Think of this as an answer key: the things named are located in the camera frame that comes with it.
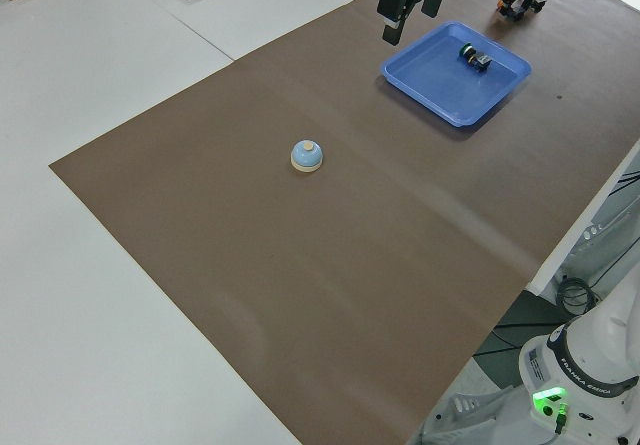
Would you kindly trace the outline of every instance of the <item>white floor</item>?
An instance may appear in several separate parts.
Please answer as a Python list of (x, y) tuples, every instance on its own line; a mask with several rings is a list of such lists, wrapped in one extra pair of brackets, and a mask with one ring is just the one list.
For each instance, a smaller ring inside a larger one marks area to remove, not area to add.
[(348, 1), (0, 0), (0, 443), (297, 443), (48, 164)]

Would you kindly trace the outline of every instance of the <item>blue tray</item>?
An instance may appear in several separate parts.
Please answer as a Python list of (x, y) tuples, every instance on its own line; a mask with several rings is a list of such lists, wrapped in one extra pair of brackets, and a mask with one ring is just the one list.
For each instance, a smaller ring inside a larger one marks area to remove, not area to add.
[[(484, 72), (460, 57), (470, 42), (493, 62)], [(529, 63), (460, 22), (446, 22), (382, 64), (389, 83), (455, 127), (473, 125), (531, 73)]]

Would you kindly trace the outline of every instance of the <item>green light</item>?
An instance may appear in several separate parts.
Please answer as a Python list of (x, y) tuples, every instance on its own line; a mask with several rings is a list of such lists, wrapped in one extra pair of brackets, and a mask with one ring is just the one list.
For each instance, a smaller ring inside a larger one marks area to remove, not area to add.
[(538, 412), (544, 414), (544, 407), (548, 406), (549, 402), (556, 402), (560, 398), (564, 397), (567, 391), (562, 387), (553, 387), (548, 390), (542, 390), (533, 394), (533, 406)]

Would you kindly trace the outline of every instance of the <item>brown paper mat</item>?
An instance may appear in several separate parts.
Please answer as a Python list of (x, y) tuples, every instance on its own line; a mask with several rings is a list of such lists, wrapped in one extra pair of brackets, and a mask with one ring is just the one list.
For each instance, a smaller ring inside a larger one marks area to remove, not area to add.
[(494, 1), (403, 39), (458, 19), (531, 62), (481, 127), (385, 83), (357, 0), (52, 165), (305, 445), (407, 440), (640, 135), (635, 11)]

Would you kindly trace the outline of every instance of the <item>cable connector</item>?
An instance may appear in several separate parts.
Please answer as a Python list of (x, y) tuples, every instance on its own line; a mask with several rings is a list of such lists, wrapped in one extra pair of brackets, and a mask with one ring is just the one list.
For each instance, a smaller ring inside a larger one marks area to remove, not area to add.
[(560, 435), (562, 433), (562, 429), (567, 424), (567, 409), (569, 407), (566, 403), (560, 405), (560, 410), (558, 410), (558, 416), (556, 417), (556, 434)]

